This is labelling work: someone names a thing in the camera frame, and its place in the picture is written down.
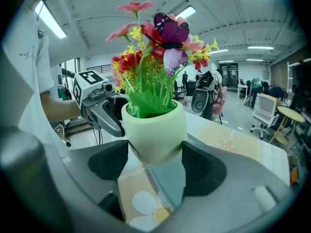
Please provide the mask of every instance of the white chair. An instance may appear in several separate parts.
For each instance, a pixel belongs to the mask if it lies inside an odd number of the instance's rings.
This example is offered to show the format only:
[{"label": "white chair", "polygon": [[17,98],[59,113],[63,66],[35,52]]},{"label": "white chair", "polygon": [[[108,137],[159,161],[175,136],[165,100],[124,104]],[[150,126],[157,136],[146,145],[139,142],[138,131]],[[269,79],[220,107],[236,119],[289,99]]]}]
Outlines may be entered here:
[{"label": "white chair", "polygon": [[270,137],[270,134],[266,128],[270,128],[271,126],[275,125],[279,114],[276,116],[274,115],[276,111],[276,99],[263,94],[258,94],[257,98],[258,105],[253,113],[253,118],[259,121],[261,125],[260,127],[255,127],[255,124],[253,124],[251,133],[253,130],[260,130],[260,139],[262,140],[263,132],[266,132],[268,137]]}]

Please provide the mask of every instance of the shelf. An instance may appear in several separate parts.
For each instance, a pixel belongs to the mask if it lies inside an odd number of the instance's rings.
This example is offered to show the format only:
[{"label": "shelf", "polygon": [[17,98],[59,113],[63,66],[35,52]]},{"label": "shelf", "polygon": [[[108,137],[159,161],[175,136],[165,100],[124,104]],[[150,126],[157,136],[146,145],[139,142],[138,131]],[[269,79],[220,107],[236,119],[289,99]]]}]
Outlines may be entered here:
[{"label": "shelf", "polygon": [[287,145],[288,140],[285,138],[285,135],[280,131],[275,131],[274,136],[276,140],[278,140],[280,143]]}]

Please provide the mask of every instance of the white table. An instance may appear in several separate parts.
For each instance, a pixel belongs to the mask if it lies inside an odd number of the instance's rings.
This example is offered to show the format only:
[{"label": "white table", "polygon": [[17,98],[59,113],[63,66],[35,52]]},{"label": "white table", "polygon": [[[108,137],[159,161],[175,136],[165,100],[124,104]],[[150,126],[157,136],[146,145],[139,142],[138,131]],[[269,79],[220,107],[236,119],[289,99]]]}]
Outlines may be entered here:
[{"label": "white table", "polygon": [[239,94],[240,94],[240,91],[242,88],[246,88],[246,93],[245,93],[245,96],[247,95],[247,90],[248,90],[248,86],[247,85],[242,85],[242,84],[239,84],[238,85],[238,94],[237,94],[237,99],[239,98]]}]

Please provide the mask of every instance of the person in green shirt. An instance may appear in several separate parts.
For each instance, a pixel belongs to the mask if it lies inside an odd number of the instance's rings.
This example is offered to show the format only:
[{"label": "person in green shirt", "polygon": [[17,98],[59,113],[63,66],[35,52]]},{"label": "person in green shirt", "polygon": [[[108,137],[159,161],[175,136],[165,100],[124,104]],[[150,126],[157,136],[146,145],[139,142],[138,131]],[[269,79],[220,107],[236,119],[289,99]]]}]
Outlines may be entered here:
[{"label": "person in green shirt", "polygon": [[249,92],[250,95],[252,94],[252,91],[254,92],[253,100],[252,100],[252,104],[251,104],[251,108],[253,109],[254,105],[255,105],[257,94],[262,92],[262,82],[261,82],[260,78],[258,78],[258,77],[253,78],[253,80],[251,82],[251,89]]}]

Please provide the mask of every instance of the green leaves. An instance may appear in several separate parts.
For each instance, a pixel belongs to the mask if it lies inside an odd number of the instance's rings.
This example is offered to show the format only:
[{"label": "green leaves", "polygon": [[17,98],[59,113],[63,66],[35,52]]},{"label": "green leaves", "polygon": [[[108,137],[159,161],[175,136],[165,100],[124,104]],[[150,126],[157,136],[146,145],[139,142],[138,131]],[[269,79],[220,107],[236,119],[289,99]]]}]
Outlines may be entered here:
[{"label": "green leaves", "polygon": [[150,90],[145,90],[142,93],[131,92],[129,99],[131,102],[127,108],[127,112],[137,118],[160,116],[177,107],[172,100],[169,100],[167,105],[164,104],[163,99],[155,96]]}]

